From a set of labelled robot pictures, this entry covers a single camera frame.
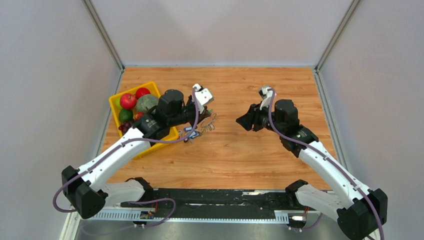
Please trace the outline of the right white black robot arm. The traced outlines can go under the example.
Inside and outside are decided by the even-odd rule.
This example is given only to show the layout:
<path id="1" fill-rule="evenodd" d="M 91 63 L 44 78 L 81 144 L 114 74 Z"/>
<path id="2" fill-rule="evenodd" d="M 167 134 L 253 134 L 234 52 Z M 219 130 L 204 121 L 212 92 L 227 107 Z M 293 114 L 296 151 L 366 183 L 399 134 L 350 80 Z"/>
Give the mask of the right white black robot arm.
<path id="1" fill-rule="evenodd" d="M 332 157 L 319 138 L 300 124 L 298 109 L 292 100 L 274 104 L 252 104 L 236 122 L 246 131 L 267 129 L 279 135 L 283 147 L 313 168 L 331 187 L 333 194 L 314 188 L 304 180 L 286 187 L 286 204 L 292 209 L 307 206 L 337 222 L 351 240 L 362 240 L 378 231 L 384 239 L 388 197 L 380 189 L 372 190 L 349 173 Z"/>

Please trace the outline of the silver keyring with keys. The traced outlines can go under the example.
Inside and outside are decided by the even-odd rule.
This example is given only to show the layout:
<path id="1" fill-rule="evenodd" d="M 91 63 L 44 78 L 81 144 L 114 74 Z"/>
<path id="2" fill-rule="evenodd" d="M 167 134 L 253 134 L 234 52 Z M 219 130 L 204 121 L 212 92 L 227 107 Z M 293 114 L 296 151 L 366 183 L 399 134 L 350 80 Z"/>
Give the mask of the silver keyring with keys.
<path id="1" fill-rule="evenodd" d="M 199 127 L 199 133 L 201 135 L 207 133 L 207 132 L 212 132 L 214 131 L 215 128 L 215 121 L 217 120 L 217 114 L 216 113 L 211 113 L 210 116 L 206 117 L 201 123 L 200 123 L 200 127 Z"/>

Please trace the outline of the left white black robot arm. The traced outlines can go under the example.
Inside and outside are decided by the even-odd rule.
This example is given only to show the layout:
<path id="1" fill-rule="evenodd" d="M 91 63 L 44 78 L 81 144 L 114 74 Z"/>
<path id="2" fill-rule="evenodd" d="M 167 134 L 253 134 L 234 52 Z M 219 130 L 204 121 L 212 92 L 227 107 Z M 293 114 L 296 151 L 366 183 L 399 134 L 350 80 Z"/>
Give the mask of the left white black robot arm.
<path id="1" fill-rule="evenodd" d="M 111 147 L 78 168 L 67 166 L 61 172 L 62 186 L 53 196 L 54 208 L 62 213 L 77 212 L 89 219 L 104 207 L 124 202 L 136 202 L 147 207 L 153 193 L 141 181 L 109 184 L 108 180 L 139 153 L 155 144 L 174 144 L 163 139 L 172 127 L 189 123 L 192 129 L 209 116 L 208 104 L 214 100 L 208 88 L 195 84 L 187 102 L 176 89 L 169 89 L 157 103 L 136 120 L 127 132 Z"/>

